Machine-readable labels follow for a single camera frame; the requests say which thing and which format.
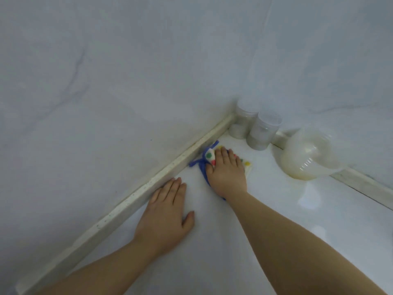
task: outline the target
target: white baseboard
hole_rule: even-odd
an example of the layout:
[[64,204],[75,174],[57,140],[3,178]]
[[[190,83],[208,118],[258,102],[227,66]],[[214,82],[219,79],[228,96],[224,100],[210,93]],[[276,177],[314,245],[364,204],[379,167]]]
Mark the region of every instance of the white baseboard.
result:
[[[217,140],[234,120],[234,113],[227,116],[146,184],[118,204],[108,215],[83,233],[71,247],[66,248],[44,267],[21,278],[15,286],[17,293],[19,295],[32,294],[69,273],[98,244],[138,210],[157,188],[184,169],[202,149]],[[272,144],[283,149],[288,138],[285,133],[277,132]],[[351,168],[332,174],[332,177],[393,210],[393,190],[375,180]]]
[[67,275],[97,245],[135,213],[157,188],[180,173],[204,148],[214,143],[234,120],[234,113],[227,116],[146,184],[118,204],[108,215],[83,233],[71,247],[66,248],[43,267],[22,277],[15,286],[17,293],[19,295],[32,294]]

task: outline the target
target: forearm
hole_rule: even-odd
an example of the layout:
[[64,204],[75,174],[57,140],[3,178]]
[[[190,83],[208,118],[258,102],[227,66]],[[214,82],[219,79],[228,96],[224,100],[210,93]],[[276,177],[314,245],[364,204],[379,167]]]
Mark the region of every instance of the forearm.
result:
[[118,251],[72,273],[39,295],[124,294],[155,257],[152,248],[132,241]]
[[323,240],[248,193],[227,201],[278,295],[384,294]]

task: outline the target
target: person's left arm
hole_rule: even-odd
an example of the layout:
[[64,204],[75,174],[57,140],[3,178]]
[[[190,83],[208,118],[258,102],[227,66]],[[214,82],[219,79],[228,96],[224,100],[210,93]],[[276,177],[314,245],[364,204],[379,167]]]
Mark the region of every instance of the person's left arm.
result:
[[186,184],[171,179],[150,199],[134,239],[39,292],[39,295],[121,295],[159,256],[169,252],[194,227],[194,212],[182,219]]

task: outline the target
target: white marble wall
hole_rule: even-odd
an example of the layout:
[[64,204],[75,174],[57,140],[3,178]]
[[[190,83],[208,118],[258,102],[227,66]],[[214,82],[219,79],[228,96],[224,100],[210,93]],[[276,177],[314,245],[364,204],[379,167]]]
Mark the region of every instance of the white marble wall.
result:
[[244,87],[393,187],[393,0],[273,0]]
[[271,0],[2,0],[0,293],[232,109]]

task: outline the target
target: person's right arm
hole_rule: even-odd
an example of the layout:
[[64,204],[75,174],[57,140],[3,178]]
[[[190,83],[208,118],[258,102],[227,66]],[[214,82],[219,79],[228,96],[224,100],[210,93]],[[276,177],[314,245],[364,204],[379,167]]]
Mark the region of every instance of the person's right arm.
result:
[[385,294],[323,240],[247,193],[243,165],[232,150],[215,156],[215,168],[206,168],[209,183],[235,212],[278,295]]

